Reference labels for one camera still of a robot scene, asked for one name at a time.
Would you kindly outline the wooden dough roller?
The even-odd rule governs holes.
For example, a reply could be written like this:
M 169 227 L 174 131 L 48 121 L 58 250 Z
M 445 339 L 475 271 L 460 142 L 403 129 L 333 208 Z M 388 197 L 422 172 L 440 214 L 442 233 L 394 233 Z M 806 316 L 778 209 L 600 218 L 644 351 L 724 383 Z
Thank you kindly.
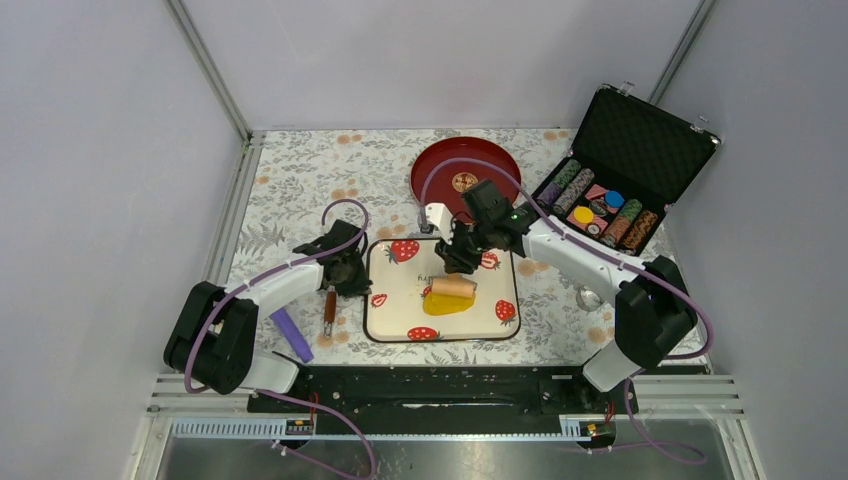
M 461 276 L 435 277 L 430 283 L 430 293 L 433 295 L 471 299 L 475 292 L 476 284 Z

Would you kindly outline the strawberry print rectangular tray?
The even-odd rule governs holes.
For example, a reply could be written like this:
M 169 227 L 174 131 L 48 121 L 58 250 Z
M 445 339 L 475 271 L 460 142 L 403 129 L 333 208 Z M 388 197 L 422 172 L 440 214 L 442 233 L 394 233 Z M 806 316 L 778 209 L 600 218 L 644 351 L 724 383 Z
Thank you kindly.
M 472 274 L 448 274 L 434 239 L 375 242 L 364 330 L 382 343 L 505 340 L 520 328 L 510 253 L 482 254 Z

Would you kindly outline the yellow dough piece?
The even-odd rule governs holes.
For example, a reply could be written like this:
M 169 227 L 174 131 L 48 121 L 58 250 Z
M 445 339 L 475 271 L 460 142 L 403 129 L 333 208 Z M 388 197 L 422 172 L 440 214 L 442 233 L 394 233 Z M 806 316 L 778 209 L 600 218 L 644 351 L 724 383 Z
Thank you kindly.
M 423 300 L 423 311 L 430 316 L 444 316 L 462 313 L 470 309 L 476 296 L 461 297 L 438 293 L 429 293 Z

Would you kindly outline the clear tape roll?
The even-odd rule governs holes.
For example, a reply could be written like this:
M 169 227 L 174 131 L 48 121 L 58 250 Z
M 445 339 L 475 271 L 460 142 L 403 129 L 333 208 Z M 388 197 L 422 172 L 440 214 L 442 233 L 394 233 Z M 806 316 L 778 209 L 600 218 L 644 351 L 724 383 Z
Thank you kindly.
M 597 311 L 605 304 L 603 298 L 585 285 L 579 285 L 575 288 L 575 301 L 577 306 L 586 312 Z

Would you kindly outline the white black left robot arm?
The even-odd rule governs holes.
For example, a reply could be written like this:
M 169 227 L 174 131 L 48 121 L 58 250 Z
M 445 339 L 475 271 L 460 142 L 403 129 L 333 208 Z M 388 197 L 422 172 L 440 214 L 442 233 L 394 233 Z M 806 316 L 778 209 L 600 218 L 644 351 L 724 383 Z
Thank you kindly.
M 282 265 L 253 279 L 228 286 L 208 281 L 194 285 L 164 348 L 165 365 L 187 375 L 191 391 L 272 391 L 285 410 L 301 409 L 311 387 L 298 376 L 296 361 L 256 351 L 258 323 L 320 290 L 333 289 L 341 296 L 368 293 L 363 235 L 361 228 L 337 220 L 328 232 L 295 248 Z

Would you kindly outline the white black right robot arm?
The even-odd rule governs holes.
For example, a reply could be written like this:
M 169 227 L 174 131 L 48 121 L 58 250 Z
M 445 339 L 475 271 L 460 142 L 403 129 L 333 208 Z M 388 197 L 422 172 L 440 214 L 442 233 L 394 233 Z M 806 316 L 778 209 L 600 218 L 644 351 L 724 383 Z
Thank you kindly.
M 467 190 L 462 201 L 468 224 L 442 203 L 420 209 L 421 223 L 440 235 L 436 253 L 446 273 L 470 275 L 483 253 L 508 251 L 570 275 L 613 307 L 613 340 L 582 365 L 573 386 L 583 410 L 601 410 L 614 387 L 657 366 L 696 327 L 697 311 L 670 259 L 644 262 L 574 235 L 531 200 L 515 206 L 491 180 Z

